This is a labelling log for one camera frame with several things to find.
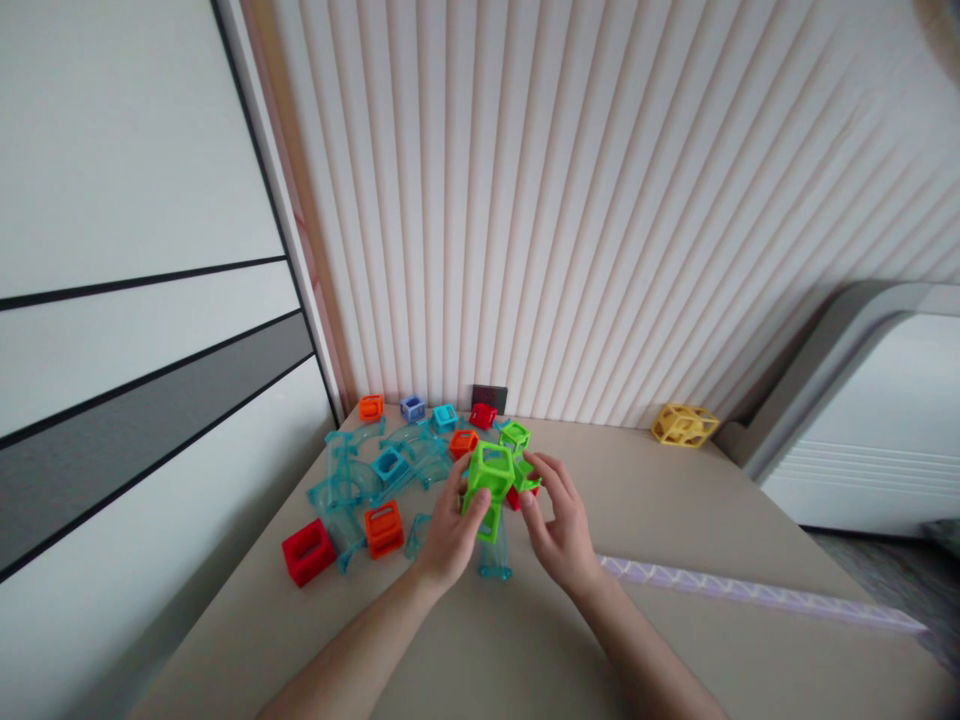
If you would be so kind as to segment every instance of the gray stripe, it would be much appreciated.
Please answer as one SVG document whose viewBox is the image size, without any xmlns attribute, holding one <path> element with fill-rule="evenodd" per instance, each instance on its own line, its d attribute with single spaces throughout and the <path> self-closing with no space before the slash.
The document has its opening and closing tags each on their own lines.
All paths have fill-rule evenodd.
<svg viewBox="0 0 960 720">
<path fill-rule="evenodd" d="M 0 569 L 311 352 L 298 313 L 0 451 Z"/>
</svg>

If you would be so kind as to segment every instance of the green plastic cube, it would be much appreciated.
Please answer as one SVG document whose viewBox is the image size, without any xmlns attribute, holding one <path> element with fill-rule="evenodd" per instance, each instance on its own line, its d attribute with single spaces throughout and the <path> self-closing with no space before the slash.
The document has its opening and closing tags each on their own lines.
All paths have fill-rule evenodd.
<svg viewBox="0 0 960 720">
<path fill-rule="evenodd" d="M 470 501 L 480 488 L 490 491 L 490 508 L 480 524 L 477 538 L 483 542 L 497 541 L 500 528 L 500 506 L 516 477 L 513 453 L 509 448 L 488 442 L 477 443 L 470 458 L 467 475 L 467 492 L 463 497 L 463 510 L 466 512 Z"/>
<path fill-rule="evenodd" d="M 514 420 L 500 429 L 500 444 L 520 455 L 530 444 L 530 431 Z"/>
<path fill-rule="evenodd" d="M 517 493 L 532 492 L 540 487 L 540 478 L 536 480 L 527 479 L 527 475 L 533 472 L 533 465 L 523 458 L 517 458 L 513 464 L 513 486 Z"/>
</svg>

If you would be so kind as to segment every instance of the floor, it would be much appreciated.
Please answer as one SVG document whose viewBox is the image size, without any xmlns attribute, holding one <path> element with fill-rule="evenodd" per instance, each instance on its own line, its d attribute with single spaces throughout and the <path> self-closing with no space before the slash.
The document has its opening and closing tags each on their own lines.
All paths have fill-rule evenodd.
<svg viewBox="0 0 960 720">
<path fill-rule="evenodd" d="M 920 540 L 807 532 L 879 604 L 929 627 L 920 644 L 960 680 L 960 561 Z"/>
</svg>

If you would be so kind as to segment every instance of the yellow cube toy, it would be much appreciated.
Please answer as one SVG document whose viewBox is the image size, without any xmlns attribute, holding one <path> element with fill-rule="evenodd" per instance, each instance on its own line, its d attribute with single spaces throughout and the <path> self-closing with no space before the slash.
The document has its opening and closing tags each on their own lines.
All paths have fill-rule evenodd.
<svg viewBox="0 0 960 720">
<path fill-rule="evenodd" d="M 668 403 L 650 432 L 663 445 L 696 448 L 706 442 L 719 424 L 706 408 Z"/>
</svg>

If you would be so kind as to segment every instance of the purple led strip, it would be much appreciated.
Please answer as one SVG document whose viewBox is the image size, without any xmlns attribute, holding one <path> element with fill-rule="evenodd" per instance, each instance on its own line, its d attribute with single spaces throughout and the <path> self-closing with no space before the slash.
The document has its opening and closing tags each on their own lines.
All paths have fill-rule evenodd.
<svg viewBox="0 0 960 720">
<path fill-rule="evenodd" d="M 774 585 L 761 585 L 606 555 L 597 555 L 597 559 L 608 573 L 635 585 L 672 588 L 696 595 L 775 607 L 801 615 L 815 615 L 910 635 L 922 633 L 927 629 L 926 625 L 917 622 L 906 613 L 882 605 L 869 605 Z"/>
</svg>

